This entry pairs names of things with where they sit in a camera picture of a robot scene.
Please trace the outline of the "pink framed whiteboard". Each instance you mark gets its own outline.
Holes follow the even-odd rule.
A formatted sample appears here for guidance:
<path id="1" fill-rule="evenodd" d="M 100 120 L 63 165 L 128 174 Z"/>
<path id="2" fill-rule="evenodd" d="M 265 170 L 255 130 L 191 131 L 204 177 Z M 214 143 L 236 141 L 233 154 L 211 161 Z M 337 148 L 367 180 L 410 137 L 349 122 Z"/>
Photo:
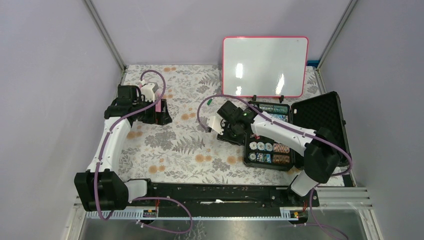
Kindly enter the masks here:
<path id="1" fill-rule="evenodd" d="M 298 98 L 304 92 L 306 36 L 227 36 L 222 41 L 223 94 Z"/>

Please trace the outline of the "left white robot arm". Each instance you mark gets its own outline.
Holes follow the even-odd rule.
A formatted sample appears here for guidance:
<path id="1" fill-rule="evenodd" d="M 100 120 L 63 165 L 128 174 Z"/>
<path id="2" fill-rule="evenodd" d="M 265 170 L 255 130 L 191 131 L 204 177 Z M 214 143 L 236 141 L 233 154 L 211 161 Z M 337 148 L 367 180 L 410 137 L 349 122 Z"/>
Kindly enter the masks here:
<path id="1" fill-rule="evenodd" d="M 146 179 L 124 182 L 118 175 L 119 160 L 127 135 L 134 123 L 167 125 L 172 118 L 167 101 L 159 98 L 157 83 L 119 85 L 117 97 L 104 112 L 103 134 L 86 171 L 76 173 L 74 185 L 87 212 L 124 210 L 137 199 L 148 206 L 155 192 Z"/>

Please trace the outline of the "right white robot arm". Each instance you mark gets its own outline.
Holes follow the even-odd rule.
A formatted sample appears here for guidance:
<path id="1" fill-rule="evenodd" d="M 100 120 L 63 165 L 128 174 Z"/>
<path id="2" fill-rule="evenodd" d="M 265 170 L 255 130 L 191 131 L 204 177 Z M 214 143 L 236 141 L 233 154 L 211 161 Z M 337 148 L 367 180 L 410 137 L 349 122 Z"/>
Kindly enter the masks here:
<path id="1" fill-rule="evenodd" d="M 221 136 L 228 134 L 235 138 L 252 133 L 297 152 L 303 158 L 303 170 L 289 185 L 286 193 L 287 201 L 293 206 L 301 205 L 318 184 L 327 183 L 341 160 L 333 135 L 328 129 L 299 127 L 272 117 L 252 105 L 242 109 L 227 101 L 215 115 L 207 119 L 206 124 Z"/>

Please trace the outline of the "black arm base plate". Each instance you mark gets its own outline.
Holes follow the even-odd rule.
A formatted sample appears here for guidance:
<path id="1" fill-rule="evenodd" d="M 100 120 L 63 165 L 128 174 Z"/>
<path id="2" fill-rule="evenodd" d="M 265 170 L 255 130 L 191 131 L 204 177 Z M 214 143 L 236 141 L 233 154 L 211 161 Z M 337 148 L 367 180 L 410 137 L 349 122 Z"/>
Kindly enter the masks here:
<path id="1" fill-rule="evenodd" d="M 317 193 L 298 197 L 286 186 L 161 183 L 149 181 L 147 200 L 131 207 L 153 207 L 160 218 L 186 217 L 185 206 L 193 218 L 271 218 L 280 209 L 303 210 L 319 207 Z"/>

